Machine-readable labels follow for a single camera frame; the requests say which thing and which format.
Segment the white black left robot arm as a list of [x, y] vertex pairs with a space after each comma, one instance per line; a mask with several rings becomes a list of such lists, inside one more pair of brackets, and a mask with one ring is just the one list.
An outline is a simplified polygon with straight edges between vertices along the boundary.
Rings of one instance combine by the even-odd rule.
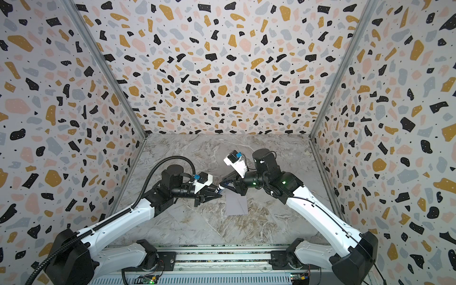
[[158, 265], [155, 247], [140, 240], [128, 247], [106, 247], [129, 230], [171, 207], [178, 198], [195, 206], [220, 198], [211, 174], [185, 173], [180, 165], [170, 165], [152, 188], [141, 194], [138, 204], [129, 205], [108, 219], [79, 231], [65, 229], [54, 240], [50, 262], [44, 271], [55, 285], [87, 285], [96, 277], [128, 267], [152, 269]]

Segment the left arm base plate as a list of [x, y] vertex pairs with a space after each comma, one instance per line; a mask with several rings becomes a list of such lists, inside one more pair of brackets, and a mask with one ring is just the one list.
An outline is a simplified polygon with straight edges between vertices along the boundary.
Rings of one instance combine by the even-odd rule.
[[176, 255], [176, 252], [148, 253], [141, 263], [140, 268], [143, 271], [150, 272], [173, 271]]

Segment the lavender envelope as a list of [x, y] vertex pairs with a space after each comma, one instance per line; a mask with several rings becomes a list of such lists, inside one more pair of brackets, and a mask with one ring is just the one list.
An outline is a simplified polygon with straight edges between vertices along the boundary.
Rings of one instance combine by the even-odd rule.
[[226, 193], [226, 215], [243, 216], [248, 215], [247, 197], [241, 196], [231, 190]]

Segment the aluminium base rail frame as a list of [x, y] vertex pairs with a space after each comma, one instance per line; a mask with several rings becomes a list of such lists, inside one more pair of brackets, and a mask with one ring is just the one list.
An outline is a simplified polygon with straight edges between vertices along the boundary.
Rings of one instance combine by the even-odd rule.
[[[288, 272], [294, 275], [301, 273], [305, 276], [309, 276], [313, 270], [326, 270], [325, 268], [313, 265], [310, 265], [307, 270], [273, 270], [272, 266], [268, 263], [271, 259], [271, 251], [284, 251], [288, 246], [155, 247], [157, 252], [177, 253], [173, 271], [150, 272], [143, 271], [140, 267], [128, 267], [101, 275], [100, 277], [117, 273], [121, 270], [130, 271], [138, 276], [148, 279], [159, 277], [161, 273], [171, 272], [181, 272], [183, 274], [190, 273], [196, 275], [222, 273], [238, 274], [240, 276], [248, 273], [267, 274], [275, 272]], [[117, 250], [121, 248], [124, 247], [107, 248], [107, 250]]]

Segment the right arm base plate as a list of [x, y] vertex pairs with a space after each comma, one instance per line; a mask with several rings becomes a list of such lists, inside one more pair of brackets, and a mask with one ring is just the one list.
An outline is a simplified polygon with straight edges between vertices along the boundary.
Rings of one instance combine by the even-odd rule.
[[295, 254], [287, 251], [271, 251], [269, 264], [273, 270], [307, 270], [309, 265], [301, 263]]

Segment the blue glue stick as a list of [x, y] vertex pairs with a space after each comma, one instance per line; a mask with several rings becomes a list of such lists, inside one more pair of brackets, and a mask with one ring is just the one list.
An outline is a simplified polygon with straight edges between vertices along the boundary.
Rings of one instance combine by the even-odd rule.
[[217, 189], [216, 189], [216, 193], [217, 194], [222, 194], [224, 190], [225, 190], [225, 187], [223, 187], [221, 185], [218, 185]]

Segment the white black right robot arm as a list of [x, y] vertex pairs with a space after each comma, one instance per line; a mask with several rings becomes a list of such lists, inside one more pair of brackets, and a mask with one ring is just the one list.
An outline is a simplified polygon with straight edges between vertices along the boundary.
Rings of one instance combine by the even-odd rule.
[[270, 264], [275, 270], [302, 270], [313, 265], [330, 269], [344, 285], [362, 285], [372, 268], [378, 250], [378, 239], [371, 232], [361, 233], [342, 221], [321, 203], [293, 173], [280, 169], [276, 153], [267, 148], [252, 155], [250, 170], [240, 152], [224, 158], [234, 171], [219, 183], [223, 189], [245, 196], [250, 188], [264, 190], [304, 217], [328, 241], [322, 246], [297, 238], [284, 251], [273, 251]]

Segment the left aluminium corner post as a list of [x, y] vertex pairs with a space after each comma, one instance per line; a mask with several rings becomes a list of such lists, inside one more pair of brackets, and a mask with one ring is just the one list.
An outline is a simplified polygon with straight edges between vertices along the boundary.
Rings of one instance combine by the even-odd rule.
[[135, 127], [136, 131], [140, 135], [142, 140], [147, 138], [147, 134], [145, 130], [143, 130], [140, 121], [136, 117], [132, 107], [130, 106], [128, 99], [125, 97], [124, 92], [116, 80], [115, 76], [113, 75], [111, 69], [109, 68], [103, 53], [99, 50], [96, 45], [96, 41], [91, 35], [87, 25], [85, 24], [83, 17], [78, 12], [77, 6], [74, 1], [62, 1], [62, 6], [64, 7], [66, 13], [68, 14], [71, 21], [74, 23], [75, 27], [77, 28], [80, 36], [84, 40], [88, 50], [91, 52], [96, 64], [101, 69], [103, 75], [105, 76], [108, 84], [113, 88], [114, 93], [116, 94], [119, 101], [122, 103], [123, 109], [125, 110], [126, 114], [128, 115], [129, 119], [133, 127]]

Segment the right aluminium corner post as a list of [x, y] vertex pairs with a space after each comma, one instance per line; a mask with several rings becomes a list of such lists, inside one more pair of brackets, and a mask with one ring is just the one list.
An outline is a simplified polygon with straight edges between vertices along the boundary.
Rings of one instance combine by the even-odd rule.
[[338, 90], [339, 85], [341, 84], [342, 79], [344, 77], [344, 74], [351, 63], [351, 60], [357, 50], [358, 44], [361, 41], [363, 33], [368, 25], [368, 21], [371, 19], [377, 4], [378, 0], [369, 0], [366, 2], [366, 5], [359, 19], [359, 23], [353, 34], [353, 37], [351, 38], [349, 46], [347, 47], [344, 57], [342, 58], [342, 62], [338, 67], [334, 80], [332, 81], [331, 87], [328, 91], [328, 95], [321, 105], [320, 112], [309, 135], [310, 140], [313, 140], [317, 136], [318, 128], [322, 124], [322, 121], [325, 117], [325, 113], [329, 109], [330, 103], [336, 95], [336, 91]]

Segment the aluminium corner post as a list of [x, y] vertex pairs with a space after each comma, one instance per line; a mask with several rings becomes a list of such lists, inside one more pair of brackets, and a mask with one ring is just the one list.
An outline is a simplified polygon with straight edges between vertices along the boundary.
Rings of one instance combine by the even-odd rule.
[[109, 68], [103, 53], [99, 50], [96, 45], [96, 41], [91, 35], [87, 25], [85, 24], [83, 17], [78, 12], [77, 6], [74, 1], [62, 1], [62, 6], [64, 7], [66, 13], [68, 14], [71, 21], [74, 23], [75, 27], [77, 28], [80, 36], [84, 40], [88, 50], [91, 52], [96, 64], [101, 69], [103, 75], [105, 76], [108, 84], [113, 88], [114, 93], [116, 94], [119, 101], [122, 103], [123, 109], [125, 110], [126, 114], [128, 115], [129, 119], [133, 127], [135, 127], [136, 131], [140, 135], [142, 140], [147, 138], [147, 134], [145, 130], [143, 130], [140, 121], [136, 117], [132, 107], [130, 106], [128, 99], [125, 97], [124, 92], [116, 80], [115, 76], [113, 75], [111, 69]]
[[344, 77], [344, 74], [351, 63], [351, 60], [357, 50], [358, 44], [361, 41], [363, 33], [368, 25], [368, 21], [371, 19], [377, 4], [378, 0], [369, 0], [366, 2], [366, 5], [359, 19], [359, 23], [353, 34], [353, 37], [351, 38], [349, 46], [347, 47], [344, 57], [342, 58], [342, 62], [338, 67], [334, 80], [332, 81], [331, 87], [328, 91], [328, 95], [321, 105], [320, 112], [309, 135], [310, 140], [313, 140], [317, 136], [318, 128], [322, 124], [322, 121], [325, 117], [325, 113], [329, 109], [330, 103], [336, 95], [336, 91], [338, 90], [339, 85], [341, 84], [342, 79]]

